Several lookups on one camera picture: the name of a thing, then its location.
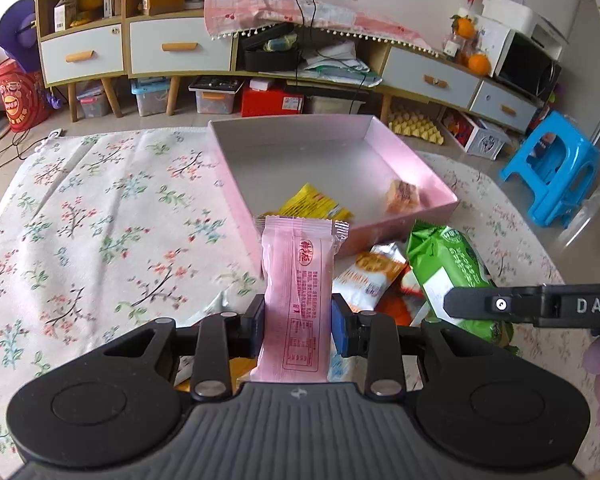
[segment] pink wrapper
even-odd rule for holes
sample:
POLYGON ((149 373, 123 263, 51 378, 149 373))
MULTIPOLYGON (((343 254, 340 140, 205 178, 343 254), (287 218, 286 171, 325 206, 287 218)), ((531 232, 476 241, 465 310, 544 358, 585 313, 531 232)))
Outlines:
POLYGON ((262 227, 267 276, 264 342, 252 381, 327 381, 331 347, 333 256, 349 225, 267 216, 262 227))

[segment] white drawer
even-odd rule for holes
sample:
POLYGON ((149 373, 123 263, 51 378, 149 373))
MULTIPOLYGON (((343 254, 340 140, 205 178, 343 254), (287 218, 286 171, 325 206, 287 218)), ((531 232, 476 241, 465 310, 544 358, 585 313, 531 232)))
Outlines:
POLYGON ((40 43, 47 84, 122 72, 122 26, 90 28, 40 43), (83 58, 67 61, 71 56, 83 58))
POLYGON ((478 86, 477 77, 437 59, 393 47, 382 79, 385 85, 467 108, 478 86))
POLYGON ((204 18, 131 22, 129 31, 133 74, 225 71, 231 67, 231 38, 212 41, 204 18), (190 50, 187 43, 197 45, 190 50))
POLYGON ((524 132, 536 107, 506 90, 483 81, 470 111, 524 132))

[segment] wooden drawer handle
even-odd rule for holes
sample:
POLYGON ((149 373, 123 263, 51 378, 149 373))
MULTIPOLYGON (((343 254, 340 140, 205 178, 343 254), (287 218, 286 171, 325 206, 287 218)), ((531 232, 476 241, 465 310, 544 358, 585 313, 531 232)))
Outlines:
POLYGON ((508 106, 500 105, 500 110, 502 110, 507 115, 510 115, 511 117, 516 116, 516 111, 513 108, 509 108, 508 106))
POLYGON ((76 52, 75 54, 69 54, 64 60, 67 63, 76 63, 78 61, 86 61, 91 59, 93 56, 93 50, 85 50, 84 52, 76 52))
POLYGON ((195 50, 198 46, 197 43, 163 43, 163 52, 188 52, 195 50))
POLYGON ((425 75, 423 77, 425 83, 429 83, 430 85, 437 86, 438 88, 446 88, 449 86, 449 83, 446 81, 442 81, 442 79, 436 79, 433 76, 425 75))

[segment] pink box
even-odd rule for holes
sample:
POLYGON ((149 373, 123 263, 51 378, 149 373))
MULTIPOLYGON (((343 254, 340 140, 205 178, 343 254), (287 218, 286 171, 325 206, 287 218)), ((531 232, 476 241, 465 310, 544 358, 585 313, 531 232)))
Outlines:
POLYGON ((341 256, 406 240, 416 219, 445 224, 458 205, 442 179, 375 117, 254 117, 209 127, 221 189, 256 268, 262 247, 253 218, 277 211, 306 183, 354 215, 341 256), (418 187, 420 206, 412 213, 386 212, 396 178, 418 187))

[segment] wooden leg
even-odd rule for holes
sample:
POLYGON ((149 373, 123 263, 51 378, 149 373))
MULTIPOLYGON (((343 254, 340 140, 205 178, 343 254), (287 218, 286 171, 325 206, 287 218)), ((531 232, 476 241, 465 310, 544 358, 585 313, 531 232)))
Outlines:
POLYGON ((71 122, 75 123, 78 121, 78 107, 77 99, 75 98, 75 83, 69 83, 69 113, 71 114, 71 122))
POLYGON ((382 110, 380 111, 380 120, 382 124, 389 123, 389 111, 391 111, 391 99, 392 96, 389 94, 384 94, 382 96, 382 110))
POLYGON ((120 103, 118 102, 118 96, 116 95, 116 91, 113 89, 113 83, 111 82, 110 77, 103 77, 100 81, 102 81, 102 86, 104 86, 105 94, 107 94, 107 99, 109 100, 109 104, 111 105, 111 109, 116 117, 122 117, 122 111, 120 110, 120 103))
POLYGON ((167 115, 173 115, 176 109, 176 101, 178 100, 178 90, 180 89, 180 76, 171 76, 169 85, 169 97, 167 99, 167 115))

